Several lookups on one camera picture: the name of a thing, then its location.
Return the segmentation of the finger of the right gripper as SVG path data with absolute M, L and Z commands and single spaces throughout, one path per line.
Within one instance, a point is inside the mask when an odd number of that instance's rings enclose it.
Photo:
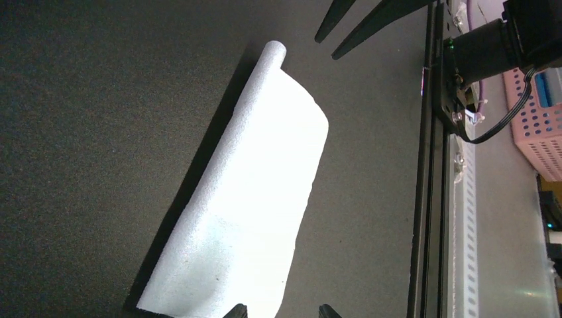
M 342 58 L 384 27 L 431 3 L 432 0 L 381 1 L 338 45 L 331 57 L 334 60 Z
M 314 36 L 316 43 L 321 43 L 326 39 L 329 33 L 336 27 L 354 3 L 355 0 L 332 1 Z

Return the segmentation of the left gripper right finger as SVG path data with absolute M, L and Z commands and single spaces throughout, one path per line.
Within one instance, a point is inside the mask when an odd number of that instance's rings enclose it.
M 342 318 L 342 316 L 328 304 L 320 305 L 318 313 L 319 318 Z

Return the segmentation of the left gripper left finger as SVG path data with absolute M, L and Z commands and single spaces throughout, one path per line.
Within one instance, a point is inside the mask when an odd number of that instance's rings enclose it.
M 247 318 L 247 317 L 248 317 L 247 306 L 242 303 L 238 303 L 223 318 Z

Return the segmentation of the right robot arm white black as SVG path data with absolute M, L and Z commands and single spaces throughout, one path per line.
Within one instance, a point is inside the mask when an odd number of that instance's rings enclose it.
M 387 25 L 431 1 L 381 1 L 340 43 L 340 59 Z M 444 39 L 448 63 L 463 86 L 519 68 L 540 72 L 561 67 L 561 2 L 505 1 L 501 18 Z

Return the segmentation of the light blue cleaning cloth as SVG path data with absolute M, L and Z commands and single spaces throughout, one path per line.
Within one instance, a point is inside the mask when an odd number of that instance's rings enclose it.
M 276 316 L 329 131 L 268 42 L 137 307 L 170 317 Z

